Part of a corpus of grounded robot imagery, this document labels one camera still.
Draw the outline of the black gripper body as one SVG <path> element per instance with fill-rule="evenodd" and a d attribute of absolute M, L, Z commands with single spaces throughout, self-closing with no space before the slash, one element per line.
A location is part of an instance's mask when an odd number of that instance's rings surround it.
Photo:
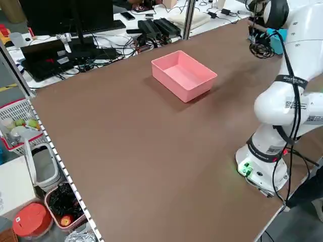
<path fill-rule="evenodd" d="M 256 17 L 250 16 L 248 18 L 248 26 L 254 27 L 259 31 L 265 31 L 265 23 L 264 23 L 263 16 L 256 16 Z"/>

